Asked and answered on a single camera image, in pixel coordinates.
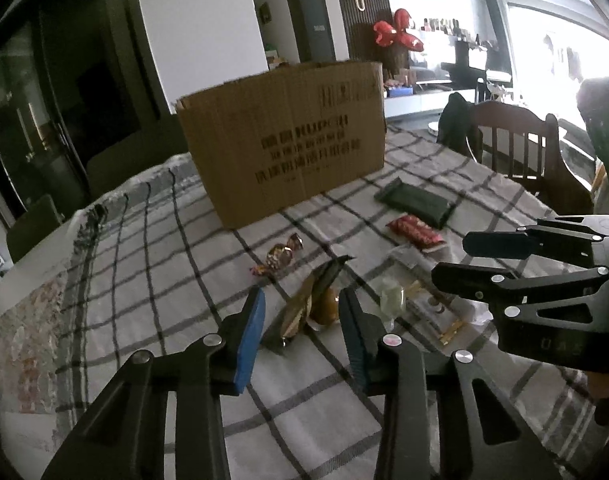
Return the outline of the red snack packet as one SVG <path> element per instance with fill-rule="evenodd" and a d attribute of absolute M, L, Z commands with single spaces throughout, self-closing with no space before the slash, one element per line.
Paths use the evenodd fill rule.
<path fill-rule="evenodd" d="M 423 252 L 438 250 L 446 245 L 446 240 L 438 231 L 412 214 L 403 214 L 390 221 L 387 226 L 393 234 L 402 236 L 409 244 Z"/>

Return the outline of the black garment on chair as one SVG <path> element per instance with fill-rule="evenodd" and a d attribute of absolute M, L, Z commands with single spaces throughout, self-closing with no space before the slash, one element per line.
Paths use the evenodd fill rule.
<path fill-rule="evenodd" d="M 461 93 L 452 93 L 439 118 L 437 142 L 481 162 L 482 133 L 472 120 L 472 109 L 473 104 Z"/>

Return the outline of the gold wrapped candy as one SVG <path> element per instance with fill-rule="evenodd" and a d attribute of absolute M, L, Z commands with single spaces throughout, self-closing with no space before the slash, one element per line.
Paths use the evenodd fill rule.
<path fill-rule="evenodd" d="M 255 276 L 269 276 L 284 270 L 303 249 L 303 240 L 298 233 L 292 233 L 284 244 L 275 244 L 266 254 L 263 263 L 250 269 Z"/>

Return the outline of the wooden dining chair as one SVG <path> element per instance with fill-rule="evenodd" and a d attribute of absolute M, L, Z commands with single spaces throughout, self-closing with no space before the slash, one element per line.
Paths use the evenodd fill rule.
<path fill-rule="evenodd" d="M 562 158 L 557 118 L 498 101 L 472 105 L 473 159 L 520 184 L 557 214 L 590 214 L 591 193 Z"/>

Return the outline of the floral table runner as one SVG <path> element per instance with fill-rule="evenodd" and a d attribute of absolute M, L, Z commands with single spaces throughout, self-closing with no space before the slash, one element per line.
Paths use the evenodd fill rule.
<path fill-rule="evenodd" d="M 0 316 L 0 423 L 13 441 L 47 453 L 62 440 L 56 368 L 66 283 L 58 273 Z"/>

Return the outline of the clear long snack bar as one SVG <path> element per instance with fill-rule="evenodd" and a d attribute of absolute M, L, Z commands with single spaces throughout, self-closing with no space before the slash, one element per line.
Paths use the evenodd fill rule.
<path fill-rule="evenodd" d="M 482 302 L 438 289 L 431 275 L 438 261 L 432 254 L 403 245 L 393 248 L 389 256 L 406 269 L 411 279 L 411 284 L 404 286 L 406 309 L 442 347 L 448 346 L 467 327 L 484 328 L 491 322 L 491 313 Z"/>

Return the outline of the red balloon decoration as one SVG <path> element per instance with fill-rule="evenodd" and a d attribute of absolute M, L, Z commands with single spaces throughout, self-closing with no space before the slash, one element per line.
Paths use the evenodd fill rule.
<path fill-rule="evenodd" d="M 408 51 L 423 52 L 423 41 L 410 34 L 407 30 L 411 26 L 411 14 L 408 10 L 397 9 L 393 14 L 393 23 L 378 21 L 373 25 L 375 42 L 377 46 L 388 48 L 393 44 L 400 44 Z"/>

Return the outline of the dark green flat packet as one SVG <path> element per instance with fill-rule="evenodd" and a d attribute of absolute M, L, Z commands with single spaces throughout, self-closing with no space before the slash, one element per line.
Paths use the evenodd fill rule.
<path fill-rule="evenodd" d="M 441 230 L 452 214 L 455 203 L 423 188 L 395 178 L 375 194 L 375 200 L 397 211 L 412 214 L 419 220 Z"/>

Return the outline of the pale green sweet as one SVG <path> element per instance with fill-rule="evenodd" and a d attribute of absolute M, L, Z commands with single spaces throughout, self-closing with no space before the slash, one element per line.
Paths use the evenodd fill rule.
<path fill-rule="evenodd" d="M 384 318 L 398 318 L 406 311 L 405 289 L 393 278 L 384 278 L 381 281 L 379 307 Z"/>

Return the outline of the brown cardboard box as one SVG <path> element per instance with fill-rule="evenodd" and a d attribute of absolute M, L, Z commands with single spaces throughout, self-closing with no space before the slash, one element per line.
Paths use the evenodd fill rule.
<path fill-rule="evenodd" d="M 175 110 L 227 229 L 372 174 L 385 162 L 376 62 L 280 67 L 184 96 Z"/>

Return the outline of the dark chair back left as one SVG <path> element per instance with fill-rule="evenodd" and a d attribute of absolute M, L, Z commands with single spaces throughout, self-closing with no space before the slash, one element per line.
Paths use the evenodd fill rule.
<path fill-rule="evenodd" d="M 10 260 L 19 262 L 61 225 L 62 215 L 57 211 L 52 196 L 43 195 L 8 230 L 6 244 Z"/>

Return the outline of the white low tv cabinet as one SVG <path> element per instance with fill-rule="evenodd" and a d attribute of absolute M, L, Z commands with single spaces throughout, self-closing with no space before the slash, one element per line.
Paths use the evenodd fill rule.
<path fill-rule="evenodd" d="M 449 102 L 449 97 L 459 93 L 466 101 L 475 101 L 475 90 L 449 90 L 419 92 L 412 96 L 393 96 L 380 99 L 385 111 L 385 118 L 393 119 L 414 114 L 441 112 Z"/>

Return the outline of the grey checked tablecloth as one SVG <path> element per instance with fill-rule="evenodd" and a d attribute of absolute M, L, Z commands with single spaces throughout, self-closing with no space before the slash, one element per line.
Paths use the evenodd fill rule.
<path fill-rule="evenodd" d="M 237 231 L 224 229 L 190 156 L 156 169 L 83 212 L 62 303 L 57 429 L 65 437 L 134 351 L 184 350 L 239 311 L 254 286 L 275 318 L 315 266 L 353 257 L 339 286 L 376 310 L 384 278 L 404 281 L 389 256 L 394 212 L 375 194 L 395 178 L 455 203 L 445 256 L 461 261 L 471 231 L 511 230 L 553 210 L 521 186 L 416 133 L 393 129 L 385 166 Z M 292 233 L 303 249 L 286 269 L 255 276 Z M 258 354 L 250 387 L 223 402 L 236 479 L 368 479 L 383 407 L 350 376 L 341 330 L 298 336 L 283 353 Z"/>

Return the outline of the dark brown gold snack bag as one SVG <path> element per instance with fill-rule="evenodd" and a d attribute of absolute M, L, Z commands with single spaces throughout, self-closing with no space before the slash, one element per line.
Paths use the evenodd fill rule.
<path fill-rule="evenodd" d="M 309 321 L 312 304 L 327 288 L 333 287 L 344 266 L 352 259 L 350 255 L 333 257 L 313 269 L 298 292 L 286 302 L 285 307 L 265 330 L 261 339 L 262 346 L 280 353 L 303 331 L 304 326 L 309 325 L 324 330 L 326 327 L 316 326 Z"/>

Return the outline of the brown round pastry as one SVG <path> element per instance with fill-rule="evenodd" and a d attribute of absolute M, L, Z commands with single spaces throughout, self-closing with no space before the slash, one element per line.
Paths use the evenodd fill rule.
<path fill-rule="evenodd" d="M 309 321 L 316 326 L 328 327 L 339 320 L 339 295 L 329 287 L 312 304 Z"/>

